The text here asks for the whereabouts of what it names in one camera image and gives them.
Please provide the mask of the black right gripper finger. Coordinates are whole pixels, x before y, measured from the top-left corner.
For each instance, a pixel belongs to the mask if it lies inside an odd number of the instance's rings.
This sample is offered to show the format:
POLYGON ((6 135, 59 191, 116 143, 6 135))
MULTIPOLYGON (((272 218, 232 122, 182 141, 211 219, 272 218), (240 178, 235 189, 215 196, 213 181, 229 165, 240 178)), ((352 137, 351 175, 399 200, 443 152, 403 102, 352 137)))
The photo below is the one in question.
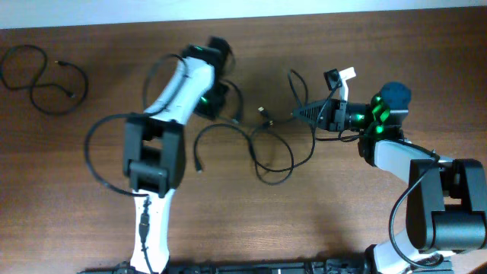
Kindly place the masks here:
POLYGON ((307 123, 312 128, 323 129, 323 121, 317 120, 316 117, 308 117, 299 113, 296 113, 294 117, 301 122, 307 123))
POLYGON ((331 100, 318 100, 292 110, 293 114, 319 114, 331 104, 331 100))

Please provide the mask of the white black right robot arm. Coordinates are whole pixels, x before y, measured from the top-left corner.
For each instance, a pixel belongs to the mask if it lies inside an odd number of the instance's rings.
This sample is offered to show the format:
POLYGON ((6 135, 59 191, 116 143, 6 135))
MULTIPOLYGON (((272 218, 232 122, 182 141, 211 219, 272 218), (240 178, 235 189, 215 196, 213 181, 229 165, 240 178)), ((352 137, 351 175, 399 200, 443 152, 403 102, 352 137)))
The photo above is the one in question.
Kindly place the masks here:
POLYGON ((486 248, 486 175, 480 161, 442 157, 412 144, 402 131, 412 92, 386 83, 367 104, 328 97, 292 116, 329 132, 354 132, 373 167, 407 187, 389 217, 389 240, 364 253, 363 273, 449 272, 449 259, 486 248))

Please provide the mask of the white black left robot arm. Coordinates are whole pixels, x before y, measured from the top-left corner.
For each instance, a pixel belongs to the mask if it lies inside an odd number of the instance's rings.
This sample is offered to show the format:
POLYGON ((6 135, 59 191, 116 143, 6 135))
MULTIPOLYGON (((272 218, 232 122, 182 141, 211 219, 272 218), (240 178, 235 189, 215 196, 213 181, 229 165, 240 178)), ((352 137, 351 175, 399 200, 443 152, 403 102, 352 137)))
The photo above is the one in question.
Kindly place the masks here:
POLYGON ((160 96, 142 117, 126 120, 123 173, 137 215, 129 261, 134 273, 166 269, 170 205, 186 169, 184 128, 193 114, 210 120, 220 114, 228 92, 220 78, 232 55, 221 37, 210 37, 206 46, 188 46, 160 96))

